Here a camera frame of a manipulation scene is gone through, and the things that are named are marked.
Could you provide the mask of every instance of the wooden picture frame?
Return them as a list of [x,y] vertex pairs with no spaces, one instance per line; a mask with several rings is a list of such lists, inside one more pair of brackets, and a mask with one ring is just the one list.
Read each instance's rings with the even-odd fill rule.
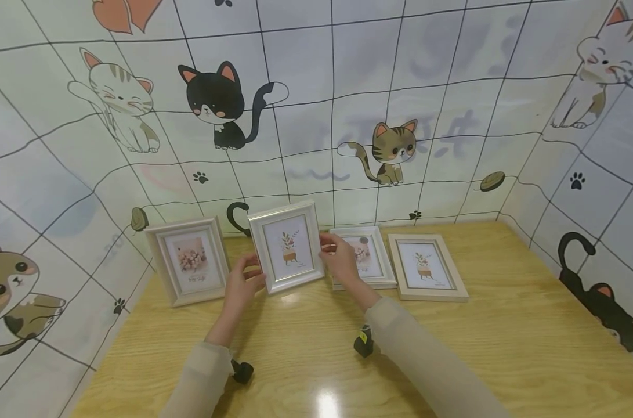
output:
[[325,276],[313,201],[249,215],[251,237],[265,273],[267,293]]
[[400,299],[439,302],[469,300],[469,294],[442,236],[391,233],[388,234],[388,243],[398,278]]
[[[359,276],[372,289],[395,289],[398,286],[379,227],[334,228],[330,233],[354,247]],[[339,291],[344,287],[333,278],[332,289]]]
[[218,218],[144,230],[172,307],[223,298],[230,272]]

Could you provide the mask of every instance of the beige sleeve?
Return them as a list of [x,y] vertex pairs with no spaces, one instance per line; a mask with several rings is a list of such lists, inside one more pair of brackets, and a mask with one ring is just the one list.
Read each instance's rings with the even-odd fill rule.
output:
[[201,342],[193,347],[175,391],[159,418],[209,418],[233,374],[228,348]]
[[439,418],[509,418],[495,395],[455,353],[395,300],[365,313],[372,339],[411,380]]

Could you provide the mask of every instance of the person's left hand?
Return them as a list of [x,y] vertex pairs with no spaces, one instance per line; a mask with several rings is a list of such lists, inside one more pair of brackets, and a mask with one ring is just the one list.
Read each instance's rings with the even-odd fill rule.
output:
[[241,256],[234,264],[226,282],[226,294],[223,299],[223,311],[242,314],[254,300],[254,295],[265,287],[265,274],[260,268],[244,273],[251,265],[259,265],[256,254]]

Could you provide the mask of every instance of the wooden table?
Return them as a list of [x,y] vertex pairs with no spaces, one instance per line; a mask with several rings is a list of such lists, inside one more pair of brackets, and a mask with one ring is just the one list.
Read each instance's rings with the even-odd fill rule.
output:
[[[502,223],[389,228],[440,233],[468,303],[402,302],[488,384],[515,417],[633,417],[633,357]],[[253,251],[226,239],[231,261]],[[395,290],[381,291],[397,299]],[[152,278],[72,417],[156,417],[222,300],[170,308]],[[255,367],[229,380],[215,416],[433,417],[399,369],[352,348],[361,312],[331,280],[259,295],[233,343]]]

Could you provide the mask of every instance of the hand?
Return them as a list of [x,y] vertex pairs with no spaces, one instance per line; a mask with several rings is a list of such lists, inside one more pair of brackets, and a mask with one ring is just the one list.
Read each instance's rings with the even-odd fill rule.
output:
[[334,278],[343,285],[360,280],[354,247],[333,233],[321,232],[319,238],[321,239],[319,257],[328,266]]
[[254,300],[254,295],[265,286],[265,274],[262,270],[253,269],[244,273],[244,269],[251,265],[259,265],[256,254],[240,257],[234,265],[226,282],[226,294],[223,299],[223,312],[242,314]]

